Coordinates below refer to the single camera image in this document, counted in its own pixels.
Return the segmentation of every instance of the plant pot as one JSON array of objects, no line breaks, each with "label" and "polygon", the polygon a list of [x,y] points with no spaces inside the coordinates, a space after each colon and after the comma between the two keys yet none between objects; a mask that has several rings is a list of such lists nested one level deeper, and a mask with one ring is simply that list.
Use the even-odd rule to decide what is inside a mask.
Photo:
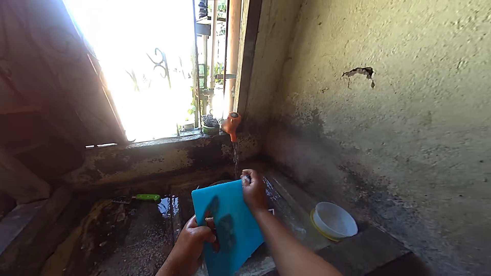
[{"label": "plant pot", "polygon": [[220,127],[215,127],[215,128],[211,128],[211,127],[207,127],[205,125],[203,125],[203,133],[204,134],[208,134],[208,135],[218,135],[218,133],[220,132]]}]

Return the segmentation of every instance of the hand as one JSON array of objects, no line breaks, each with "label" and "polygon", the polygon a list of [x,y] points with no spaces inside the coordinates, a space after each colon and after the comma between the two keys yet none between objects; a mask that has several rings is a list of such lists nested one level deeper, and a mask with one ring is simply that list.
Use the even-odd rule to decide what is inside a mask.
[{"label": "hand", "polygon": [[199,226],[194,215],[184,226],[174,248],[156,276],[191,276],[203,263],[201,252],[205,242],[213,243],[217,237],[207,226]]},{"label": "hand", "polygon": [[264,184],[263,178],[259,173],[253,169],[245,169],[242,171],[241,179],[244,202],[250,211],[254,213],[259,210],[267,210],[266,184]]}]

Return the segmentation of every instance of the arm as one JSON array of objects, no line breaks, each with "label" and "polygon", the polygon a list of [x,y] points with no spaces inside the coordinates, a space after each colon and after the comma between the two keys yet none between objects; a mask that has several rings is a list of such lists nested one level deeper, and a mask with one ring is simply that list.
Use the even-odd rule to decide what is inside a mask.
[{"label": "arm", "polygon": [[[252,169],[245,169],[242,174],[244,201],[261,228],[279,273],[282,276],[341,276],[330,263],[297,241],[268,211],[266,185],[258,173]],[[245,177],[247,175],[250,176],[251,182]]]}]

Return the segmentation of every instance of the wrist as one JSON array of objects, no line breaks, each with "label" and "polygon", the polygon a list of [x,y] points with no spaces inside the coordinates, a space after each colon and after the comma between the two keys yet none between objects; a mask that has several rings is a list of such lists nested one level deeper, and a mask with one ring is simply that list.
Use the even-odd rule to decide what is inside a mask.
[{"label": "wrist", "polygon": [[258,216],[261,216],[262,214],[265,214],[265,213],[270,214],[270,211],[264,207],[250,208],[250,212],[252,213],[252,216],[255,218],[257,218]]},{"label": "wrist", "polygon": [[179,274],[179,269],[177,268],[176,263],[172,259],[167,258],[167,260],[165,260],[164,264],[160,267],[159,273],[157,275],[158,276],[175,276],[178,274]]}]

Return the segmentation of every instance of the water stream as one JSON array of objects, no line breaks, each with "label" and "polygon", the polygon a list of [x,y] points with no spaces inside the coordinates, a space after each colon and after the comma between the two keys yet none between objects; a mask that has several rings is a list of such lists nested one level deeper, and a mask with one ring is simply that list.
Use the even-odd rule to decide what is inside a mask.
[{"label": "water stream", "polygon": [[232,147],[234,148],[234,163],[235,163],[235,167],[234,167],[234,180],[237,180],[237,179],[239,179],[239,172],[238,172],[238,168],[239,168],[239,152],[237,150],[237,142],[232,142]]}]

